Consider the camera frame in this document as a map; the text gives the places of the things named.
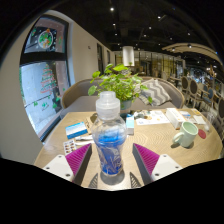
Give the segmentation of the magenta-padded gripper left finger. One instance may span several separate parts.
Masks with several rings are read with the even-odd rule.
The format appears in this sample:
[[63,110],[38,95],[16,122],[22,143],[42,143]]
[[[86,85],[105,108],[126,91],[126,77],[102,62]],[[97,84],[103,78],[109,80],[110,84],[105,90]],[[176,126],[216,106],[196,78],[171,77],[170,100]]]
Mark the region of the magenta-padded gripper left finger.
[[92,155],[92,145],[84,145],[68,155],[57,155],[44,170],[80,185]]

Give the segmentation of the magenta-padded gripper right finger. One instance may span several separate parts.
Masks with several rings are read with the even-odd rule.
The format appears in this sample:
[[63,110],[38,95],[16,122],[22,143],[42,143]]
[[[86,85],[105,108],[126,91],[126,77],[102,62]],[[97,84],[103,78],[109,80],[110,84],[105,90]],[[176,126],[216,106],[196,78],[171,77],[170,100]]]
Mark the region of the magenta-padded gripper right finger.
[[132,153],[145,185],[182,169],[169,155],[157,153],[134,143]]

